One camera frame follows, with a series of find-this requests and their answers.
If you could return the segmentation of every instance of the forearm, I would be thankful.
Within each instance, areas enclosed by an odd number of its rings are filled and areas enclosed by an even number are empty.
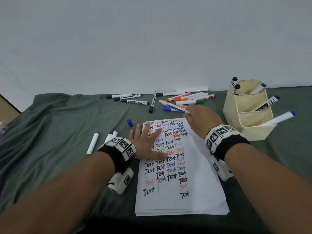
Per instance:
[[[112,159],[96,152],[0,216],[2,233],[69,233],[115,173]]]
[[[248,144],[234,145],[225,162],[272,232],[311,232],[310,183]]]

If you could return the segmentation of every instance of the desk organizer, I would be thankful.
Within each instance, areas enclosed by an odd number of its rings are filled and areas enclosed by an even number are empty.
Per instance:
[[[250,94],[262,84],[259,79],[240,80],[237,84],[241,86],[239,95],[234,95],[234,88],[229,84],[223,114],[228,124],[242,133],[247,140],[264,140],[276,125],[258,125],[274,118],[271,107],[258,112],[251,110],[263,105],[268,100],[266,89],[257,94]]]

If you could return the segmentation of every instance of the hand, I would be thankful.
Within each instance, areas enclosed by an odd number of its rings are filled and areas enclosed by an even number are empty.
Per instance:
[[[156,130],[153,134],[150,135],[150,137],[148,137],[149,125],[150,125],[150,123],[147,122],[145,125],[145,128],[142,131],[142,134],[141,134],[140,125],[136,126],[134,137],[133,137],[133,130],[131,130],[129,133],[128,140],[132,144],[134,144],[135,149],[137,151],[135,153],[135,158],[136,159],[144,159],[144,160],[146,160],[146,159],[165,160],[168,157],[167,153],[160,153],[160,152],[152,151],[152,149],[151,149],[156,138],[161,133],[161,128]]]
[[[223,122],[221,118],[212,110],[190,104],[185,108],[190,114],[184,113],[183,116],[188,121],[191,129],[201,138],[205,139],[209,131]]]

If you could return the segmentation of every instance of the black wristband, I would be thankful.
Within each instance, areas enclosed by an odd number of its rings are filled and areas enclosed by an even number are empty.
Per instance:
[[[216,157],[217,161],[220,159],[224,161],[225,154],[228,150],[238,143],[247,143],[250,144],[249,141],[240,135],[231,135],[228,138],[224,138],[222,142],[217,146],[215,153],[213,156]]]
[[[125,161],[122,153],[118,149],[107,145],[104,145],[98,151],[105,152],[112,158],[115,165],[115,173],[123,174],[134,159],[134,156],[131,156],[127,161]]]

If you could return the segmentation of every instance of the left forearm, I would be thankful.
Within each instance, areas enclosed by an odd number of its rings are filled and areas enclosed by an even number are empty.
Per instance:
[[[0,216],[2,233],[68,233],[115,173],[112,159],[96,152]]]

